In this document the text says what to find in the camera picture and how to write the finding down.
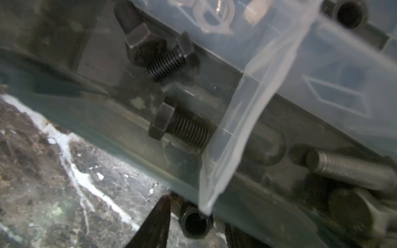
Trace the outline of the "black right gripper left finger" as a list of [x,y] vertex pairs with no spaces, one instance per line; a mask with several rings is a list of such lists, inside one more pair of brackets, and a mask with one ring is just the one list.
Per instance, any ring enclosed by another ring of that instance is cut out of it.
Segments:
[[171,199],[162,196],[125,248],[166,248],[170,230]]

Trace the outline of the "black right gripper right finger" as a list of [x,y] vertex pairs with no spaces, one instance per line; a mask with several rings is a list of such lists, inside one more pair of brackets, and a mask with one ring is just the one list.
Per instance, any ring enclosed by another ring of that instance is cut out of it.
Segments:
[[225,224],[225,237],[229,248],[270,248],[267,244],[228,223]]

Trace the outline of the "dark hex nut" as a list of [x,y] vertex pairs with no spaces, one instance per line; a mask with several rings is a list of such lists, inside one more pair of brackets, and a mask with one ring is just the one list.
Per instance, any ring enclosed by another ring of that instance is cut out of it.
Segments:
[[203,239],[213,227],[213,216],[205,215],[193,203],[184,203],[179,214],[179,226],[186,238]]

